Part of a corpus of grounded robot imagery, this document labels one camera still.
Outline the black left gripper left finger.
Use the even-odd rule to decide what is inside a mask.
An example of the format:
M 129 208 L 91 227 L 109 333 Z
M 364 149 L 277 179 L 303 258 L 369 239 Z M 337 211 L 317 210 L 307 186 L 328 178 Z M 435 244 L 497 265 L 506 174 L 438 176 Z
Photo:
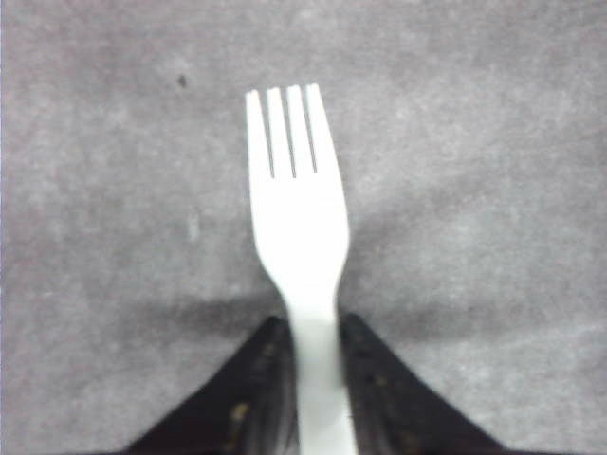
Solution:
M 126 454 L 285 454 L 296 432 L 288 323 L 265 319 L 200 389 Z

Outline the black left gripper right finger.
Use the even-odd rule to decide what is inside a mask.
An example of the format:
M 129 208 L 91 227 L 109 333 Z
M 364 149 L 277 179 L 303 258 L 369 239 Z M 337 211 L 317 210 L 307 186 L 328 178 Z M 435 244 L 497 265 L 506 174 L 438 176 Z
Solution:
M 503 446 L 431 389 L 364 319 L 340 322 L 361 454 L 500 454 Z

